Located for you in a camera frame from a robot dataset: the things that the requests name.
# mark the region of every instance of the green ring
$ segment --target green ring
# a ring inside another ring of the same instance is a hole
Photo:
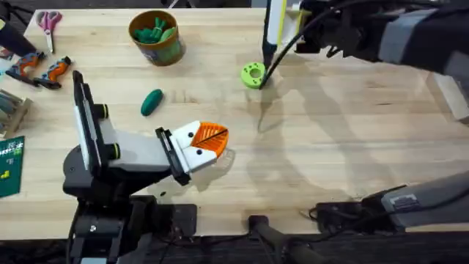
[[[259,77],[251,76],[253,71],[257,71]],[[244,85],[251,89],[259,89],[262,78],[264,78],[265,74],[265,66],[260,62],[251,62],[247,65],[244,65],[243,69],[241,70],[241,81],[243,81]]]

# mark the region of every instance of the wooden tabletop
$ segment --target wooden tabletop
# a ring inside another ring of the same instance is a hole
[[[114,127],[123,131],[151,136],[160,126],[176,129],[194,120],[229,128],[226,153],[189,186],[167,178],[140,192],[196,204],[199,235],[244,233],[251,214],[269,216],[283,232],[317,232],[299,213],[317,202],[360,199],[469,170],[469,129],[452,120],[428,73],[290,54],[271,87],[252,90],[239,76],[244,64],[262,61],[264,10],[168,10],[187,45],[169,67],[151,65],[128,35],[130,20],[143,10],[60,12],[56,53],[35,76],[69,56],[95,102],[109,105]],[[47,51],[34,20],[26,36]],[[21,193],[0,199],[0,240],[64,238],[70,227],[76,201],[62,192],[62,162],[78,135],[71,71],[61,80],[58,91],[7,76],[0,82],[34,101],[18,132],[26,136]],[[156,88],[166,99],[142,117],[141,102]]]

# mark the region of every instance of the orange handle tool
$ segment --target orange handle tool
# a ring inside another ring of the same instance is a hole
[[[41,78],[34,78],[34,82],[48,89],[58,89],[62,87],[62,85],[57,81],[57,77],[64,74],[71,64],[72,61],[66,56],[50,66],[47,73],[44,73]]]
[[[45,57],[43,52],[32,52],[30,54],[25,55],[21,59],[19,59],[10,69],[8,69],[5,73],[12,78],[15,78],[19,81],[23,81],[27,84],[31,84],[37,86],[37,84],[26,77],[25,69],[27,67],[36,67],[41,60]]]

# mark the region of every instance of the circuit board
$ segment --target circuit board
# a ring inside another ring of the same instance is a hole
[[[20,192],[24,136],[0,142],[0,197]]]

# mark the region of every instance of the pink scissors handle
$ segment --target pink scissors handle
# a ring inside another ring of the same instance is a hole
[[[56,24],[62,19],[62,14],[57,11],[52,11],[48,13],[47,17],[48,17],[47,27],[52,32],[53,29],[55,29]]]
[[[36,23],[45,30],[53,31],[56,24],[62,19],[62,14],[57,11],[41,11],[37,14]]]

